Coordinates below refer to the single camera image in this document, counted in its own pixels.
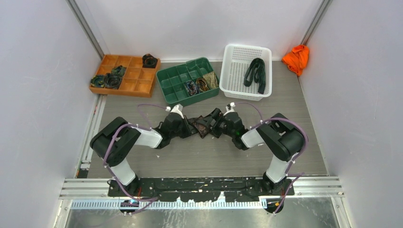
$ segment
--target gray floor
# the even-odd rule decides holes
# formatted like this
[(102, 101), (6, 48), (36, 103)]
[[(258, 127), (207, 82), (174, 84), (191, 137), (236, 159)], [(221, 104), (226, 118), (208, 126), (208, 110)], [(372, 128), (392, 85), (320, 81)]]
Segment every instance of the gray floor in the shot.
[[(211, 64), (219, 76), (221, 62)], [(166, 63), (162, 64), (162, 68), (174, 65), (177, 64)], [(216, 107), (225, 110), (226, 104), (238, 101), (246, 100), (227, 98), (220, 91), (216, 97), (184, 107), (183, 113), (188, 118), (207, 115)], [(292, 166), (291, 173), (305, 172), (308, 175), (327, 175), (301, 87), (294, 73), (288, 71), (281, 62), (273, 62), (272, 95), (258, 102), (250, 102), (259, 107), (264, 118), (282, 113), (307, 132), (309, 145), (304, 154)], [(158, 83), (155, 85), (152, 98), (109, 95), (100, 129), (117, 116), (121, 116), (131, 123), (146, 126), (146, 120), (141, 118), (136, 109), (139, 103), (166, 105)], [(142, 107), (142, 110), (150, 119), (153, 127), (156, 127), (167, 116), (167, 112), (155, 107)], [(259, 122), (258, 113), (248, 105), (238, 105), (235, 107), (235, 111), (239, 113), (245, 126), (253, 126)], [(128, 154), (127, 160), (140, 177), (260, 176), (269, 167), (272, 156), (266, 145), (240, 151), (226, 135), (219, 139), (212, 138), (211, 135), (201, 139), (198, 135), (194, 135), (187, 139), (175, 138), (170, 145), (161, 150), (134, 147)], [(108, 177), (110, 177), (109, 172), (102, 166), (101, 159), (94, 153), (88, 178)]]

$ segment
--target orange cloth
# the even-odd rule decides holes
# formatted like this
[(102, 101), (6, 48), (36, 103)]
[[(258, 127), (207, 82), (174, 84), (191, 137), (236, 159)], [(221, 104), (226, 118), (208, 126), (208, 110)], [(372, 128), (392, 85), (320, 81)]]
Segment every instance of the orange cloth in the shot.
[(309, 48), (305, 45), (298, 45), (283, 57), (281, 61), (288, 66), (288, 69), (300, 76), (302, 69), (307, 67), (309, 59)]

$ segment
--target brown patterned cloth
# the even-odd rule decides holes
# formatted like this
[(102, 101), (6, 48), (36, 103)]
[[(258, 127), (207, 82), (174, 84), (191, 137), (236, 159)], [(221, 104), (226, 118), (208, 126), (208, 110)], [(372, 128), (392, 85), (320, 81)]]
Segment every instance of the brown patterned cloth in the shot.
[(203, 124), (198, 123), (197, 121), (199, 119), (203, 119), (203, 116), (199, 116), (196, 118), (190, 118), (190, 119), (188, 119), (188, 121), (191, 125), (193, 125), (193, 127), (195, 127), (199, 131), (200, 137), (204, 138), (204, 137), (206, 137), (206, 135), (208, 135), (210, 133), (210, 129), (207, 128), (206, 126), (204, 126)]
[(203, 75), (203, 78), (206, 79), (210, 89), (218, 88), (219, 85), (217, 81), (217, 76), (215, 75), (214, 71), (211, 71), (210, 73)]

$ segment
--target black mounting plate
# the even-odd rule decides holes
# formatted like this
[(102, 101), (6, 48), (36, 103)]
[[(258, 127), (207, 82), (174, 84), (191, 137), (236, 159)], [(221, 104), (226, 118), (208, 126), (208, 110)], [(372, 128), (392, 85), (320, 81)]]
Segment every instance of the black mounting plate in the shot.
[[(158, 197), (158, 200), (163, 202), (175, 202), (179, 196), (183, 202), (204, 202), (216, 201), (223, 192), (226, 202), (249, 202), (259, 201), (259, 196), (282, 195), (291, 180), (284, 179), (275, 190), (266, 190), (262, 177), (141, 178), (138, 182), (139, 188), (128, 189), (130, 195)], [(108, 196), (126, 196), (115, 180), (109, 180), (108, 183)], [(288, 195), (294, 195), (293, 187), (288, 191)]]

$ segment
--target white plastic basket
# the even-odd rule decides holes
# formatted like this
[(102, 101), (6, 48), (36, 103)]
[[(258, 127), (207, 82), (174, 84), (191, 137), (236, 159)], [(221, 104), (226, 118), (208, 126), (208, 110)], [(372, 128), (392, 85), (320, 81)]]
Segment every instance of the white plastic basket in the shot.
[[(258, 83), (252, 82), (249, 87), (243, 84), (245, 73), (255, 58), (261, 58), (265, 62), (266, 88), (264, 94), (258, 93)], [(271, 86), (270, 49), (241, 44), (228, 44), (225, 47), (220, 76), (220, 89), (225, 96), (259, 101), (271, 95)]]

